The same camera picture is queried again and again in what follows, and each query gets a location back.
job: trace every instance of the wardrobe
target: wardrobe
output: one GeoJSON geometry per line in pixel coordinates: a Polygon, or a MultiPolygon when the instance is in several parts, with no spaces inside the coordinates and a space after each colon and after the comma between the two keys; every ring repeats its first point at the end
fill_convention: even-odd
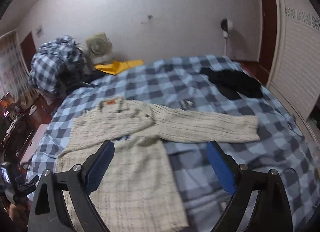
{"type": "Polygon", "coordinates": [[[276,48],[267,88],[295,116],[306,140],[320,144],[320,130],[310,119],[320,96],[319,15],[309,0],[276,3],[276,48]]]}

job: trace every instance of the decorative wardrobe trim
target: decorative wardrobe trim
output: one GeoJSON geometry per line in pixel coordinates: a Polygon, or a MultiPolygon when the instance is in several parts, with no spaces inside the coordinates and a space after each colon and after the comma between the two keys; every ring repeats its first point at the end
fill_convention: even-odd
{"type": "Polygon", "coordinates": [[[315,30],[320,31],[320,19],[318,16],[311,15],[299,9],[286,7],[285,16],[303,22],[315,30]]]}

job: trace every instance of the blue plaid bedsheet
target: blue plaid bedsheet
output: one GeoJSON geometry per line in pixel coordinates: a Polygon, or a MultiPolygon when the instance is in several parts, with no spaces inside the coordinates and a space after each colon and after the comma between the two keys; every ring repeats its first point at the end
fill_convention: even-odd
{"type": "MultiPolygon", "coordinates": [[[[261,99],[242,96],[243,99],[228,100],[207,76],[199,74],[201,67],[241,69],[238,63],[226,57],[172,58],[135,67],[117,76],[105,76],[93,82],[99,86],[96,88],[75,90],[53,116],[32,158],[28,178],[40,176],[45,169],[54,170],[57,156],[68,144],[72,119],[79,117],[82,110],[93,109],[101,100],[122,95],[128,100],[180,108],[180,101],[186,99],[193,103],[190,110],[194,111],[259,117],[259,142],[220,143],[220,146],[238,164],[246,163],[252,170],[267,172],[275,168],[279,171],[288,195],[294,228],[300,230],[313,214],[320,197],[308,144],[293,118],[265,87],[261,99]]],[[[210,231],[230,195],[222,190],[206,158],[206,144],[165,141],[164,146],[189,218],[190,231],[210,231]]],[[[240,230],[244,230],[249,221],[254,201],[252,198],[249,202],[240,230]]]]}

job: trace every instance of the metal screw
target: metal screw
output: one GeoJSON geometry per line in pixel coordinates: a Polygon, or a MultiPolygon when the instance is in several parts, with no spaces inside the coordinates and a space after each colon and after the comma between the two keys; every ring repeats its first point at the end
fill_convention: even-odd
{"type": "Polygon", "coordinates": [[[271,169],[270,172],[273,175],[277,175],[278,174],[278,171],[276,169],[271,169]]]}
{"type": "Polygon", "coordinates": [[[74,171],[79,171],[81,169],[81,165],[75,165],[72,168],[74,171]]]}
{"type": "Polygon", "coordinates": [[[248,166],[246,164],[239,164],[239,167],[242,171],[245,171],[248,169],[248,166]]]}
{"type": "Polygon", "coordinates": [[[49,175],[50,174],[50,170],[45,170],[43,173],[42,173],[44,176],[47,176],[47,175],[49,175]]]}

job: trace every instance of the crumpled blue plaid blanket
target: crumpled blue plaid blanket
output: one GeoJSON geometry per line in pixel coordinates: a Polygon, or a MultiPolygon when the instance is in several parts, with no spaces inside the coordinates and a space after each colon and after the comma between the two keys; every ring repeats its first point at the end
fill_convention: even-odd
{"type": "Polygon", "coordinates": [[[42,44],[33,56],[29,84],[49,97],[59,95],[59,74],[66,68],[69,70],[69,78],[80,79],[83,66],[84,57],[76,47],[76,40],[68,35],[60,36],[42,44]]]}
{"type": "MultiPolygon", "coordinates": [[[[300,130],[279,101],[262,88],[263,98],[230,101],[219,93],[202,67],[212,70],[238,69],[238,63],[213,55],[172,58],[127,70],[117,76],[105,76],[92,83],[96,88],[80,88],[69,95],[53,116],[28,170],[28,178],[54,170],[57,156],[68,143],[72,119],[82,110],[94,108],[100,100],[121,95],[171,108],[180,108],[181,100],[191,101],[194,111],[214,111],[230,115],[259,117],[259,142],[244,144],[220,143],[235,161],[246,163],[252,170],[279,171],[284,183],[295,230],[300,230],[318,204],[319,184],[315,180],[313,160],[300,130]]],[[[230,195],[222,187],[209,164],[206,144],[164,142],[173,174],[184,202],[191,231],[210,231],[222,214],[230,195]]],[[[240,225],[246,228],[255,198],[240,225]]]]}

